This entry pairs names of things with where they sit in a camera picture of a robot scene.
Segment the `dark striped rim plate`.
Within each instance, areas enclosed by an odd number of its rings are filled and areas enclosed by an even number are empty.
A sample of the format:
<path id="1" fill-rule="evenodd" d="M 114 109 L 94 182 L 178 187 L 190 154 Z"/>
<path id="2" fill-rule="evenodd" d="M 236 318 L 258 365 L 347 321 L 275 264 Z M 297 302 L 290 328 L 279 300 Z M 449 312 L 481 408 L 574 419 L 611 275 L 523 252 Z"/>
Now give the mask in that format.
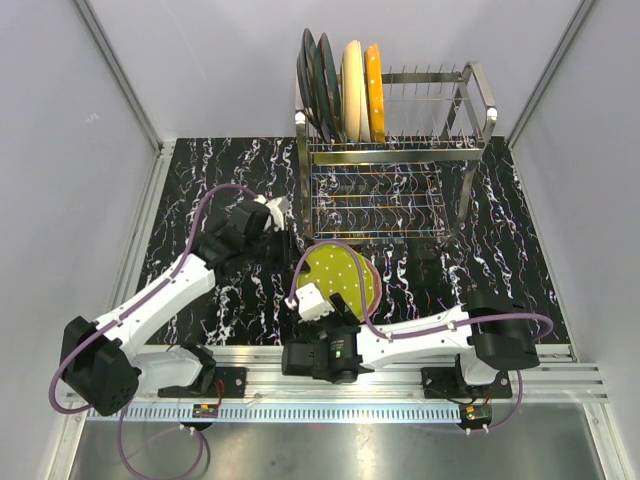
<path id="1" fill-rule="evenodd" d="M 313 35 L 309 28 L 305 28 L 302 33 L 301 46 L 297 57 L 297 80 L 306 117 L 317 131 L 319 137 L 325 140 L 325 131 L 322 120 L 319 117 L 315 90 L 312 85 L 313 74 L 311 73 L 308 62 L 308 54 L 311 53 L 311 47 L 313 46 L 315 46 Z"/>

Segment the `yellow plate with drawing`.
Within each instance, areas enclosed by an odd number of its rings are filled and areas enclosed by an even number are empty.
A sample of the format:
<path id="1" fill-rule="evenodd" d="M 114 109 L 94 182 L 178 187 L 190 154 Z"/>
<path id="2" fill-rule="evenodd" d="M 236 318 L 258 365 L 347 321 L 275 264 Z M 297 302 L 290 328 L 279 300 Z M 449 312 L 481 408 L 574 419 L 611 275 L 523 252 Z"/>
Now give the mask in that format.
<path id="1" fill-rule="evenodd" d="M 360 42 L 352 40 L 345 47 L 341 61 L 342 120 L 346 139 L 353 143 L 360 139 L 360 54 Z"/>

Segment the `blue glazed plate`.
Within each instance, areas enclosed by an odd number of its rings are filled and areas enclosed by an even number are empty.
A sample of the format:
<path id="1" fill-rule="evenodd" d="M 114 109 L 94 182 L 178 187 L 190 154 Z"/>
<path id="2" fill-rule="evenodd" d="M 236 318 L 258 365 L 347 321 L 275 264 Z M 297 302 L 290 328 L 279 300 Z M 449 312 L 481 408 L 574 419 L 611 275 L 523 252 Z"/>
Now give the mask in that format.
<path id="1" fill-rule="evenodd" d="M 330 41 L 325 32 L 320 36 L 313 59 L 316 98 L 323 139 L 327 143 L 342 143 L 345 138 L 341 94 Z"/>

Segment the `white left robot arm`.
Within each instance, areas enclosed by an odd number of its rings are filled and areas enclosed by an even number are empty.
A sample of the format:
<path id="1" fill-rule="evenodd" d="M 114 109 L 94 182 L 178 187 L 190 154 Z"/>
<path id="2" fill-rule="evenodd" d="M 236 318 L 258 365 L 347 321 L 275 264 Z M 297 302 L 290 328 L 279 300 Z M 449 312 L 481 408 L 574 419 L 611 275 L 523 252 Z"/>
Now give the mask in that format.
<path id="1" fill-rule="evenodd" d="M 202 345 L 146 353 L 146 342 L 181 310 L 252 265 L 278 271 L 290 263 L 291 237 L 284 197 L 258 197 L 190 240 L 185 253 L 123 305 L 64 329 L 56 381 L 64 381 L 103 416 L 136 395 L 203 397 L 216 381 L 216 361 Z"/>

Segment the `pink bottom plate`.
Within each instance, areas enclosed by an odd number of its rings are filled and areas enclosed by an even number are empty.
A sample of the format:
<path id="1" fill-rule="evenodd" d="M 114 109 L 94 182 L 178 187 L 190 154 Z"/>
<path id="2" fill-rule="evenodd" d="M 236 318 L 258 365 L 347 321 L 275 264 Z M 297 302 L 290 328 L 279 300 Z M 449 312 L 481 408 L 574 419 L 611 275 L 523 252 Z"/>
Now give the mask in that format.
<path id="1" fill-rule="evenodd" d="M 366 260 L 366 264 L 373 278 L 373 300 L 368 306 L 368 314 L 372 317 L 380 305 L 382 297 L 382 280 L 375 265 L 370 260 Z"/>

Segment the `yellow wavy plate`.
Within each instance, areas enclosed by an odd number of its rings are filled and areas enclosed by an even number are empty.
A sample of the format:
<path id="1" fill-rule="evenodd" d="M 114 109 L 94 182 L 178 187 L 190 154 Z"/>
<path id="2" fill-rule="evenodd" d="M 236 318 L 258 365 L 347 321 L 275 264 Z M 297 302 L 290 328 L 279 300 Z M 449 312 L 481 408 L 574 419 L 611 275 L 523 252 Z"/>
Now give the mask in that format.
<path id="1" fill-rule="evenodd" d="M 373 300 L 373 278 L 366 264 L 368 259 L 359 253 L 355 253 L 355 257 L 363 273 L 368 311 L 368 306 Z M 341 293 L 354 314 L 363 323 L 365 319 L 357 263 L 342 244 L 322 245 L 312 251 L 303 262 L 293 282 L 294 292 L 306 284 L 314 283 L 326 300 L 334 293 Z"/>

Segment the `orange polka dot plate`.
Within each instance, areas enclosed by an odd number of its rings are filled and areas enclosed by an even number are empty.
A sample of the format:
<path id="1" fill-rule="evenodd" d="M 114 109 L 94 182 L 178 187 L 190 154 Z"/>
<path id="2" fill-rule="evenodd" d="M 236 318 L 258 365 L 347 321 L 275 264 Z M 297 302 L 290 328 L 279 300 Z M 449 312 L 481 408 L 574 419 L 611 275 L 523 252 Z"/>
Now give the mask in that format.
<path id="1" fill-rule="evenodd" d="M 382 65 L 377 43 L 369 46 L 364 54 L 369 131 L 373 143 L 385 142 L 384 84 Z"/>

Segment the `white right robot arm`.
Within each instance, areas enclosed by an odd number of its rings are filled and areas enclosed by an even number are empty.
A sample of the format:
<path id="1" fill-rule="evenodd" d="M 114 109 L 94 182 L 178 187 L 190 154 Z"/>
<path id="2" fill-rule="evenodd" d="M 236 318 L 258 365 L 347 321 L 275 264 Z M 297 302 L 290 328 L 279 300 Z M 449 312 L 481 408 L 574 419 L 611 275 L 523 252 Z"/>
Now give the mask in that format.
<path id="1" fill-rule="evenodd" d="M 285 376 L 345 384 L 391 364 L 453 356 L 454 388 L 475 397 L 498 372 L 540 363 L 529 328 L 535 314 L 489 291 L 471 291 L 448 310 L 388 325 L 367 325 L 341 295 L 324 298 L 316 286 L 304 289 L 296 309 L 298 334 L 285 343 L 281 357 Z"/>

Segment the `cream plate with bear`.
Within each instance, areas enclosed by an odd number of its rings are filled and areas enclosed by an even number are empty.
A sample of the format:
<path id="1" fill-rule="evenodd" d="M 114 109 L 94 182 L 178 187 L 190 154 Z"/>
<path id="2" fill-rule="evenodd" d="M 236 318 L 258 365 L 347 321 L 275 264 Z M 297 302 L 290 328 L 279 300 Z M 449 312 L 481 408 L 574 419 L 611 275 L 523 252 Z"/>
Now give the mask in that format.
<path id="1" fill-rule="evenodd" d="M 361 143 L 371 142 L 369 108 L 367 103 L 366 86 L 360 88 L 360 133 L 359 141 Z"/>

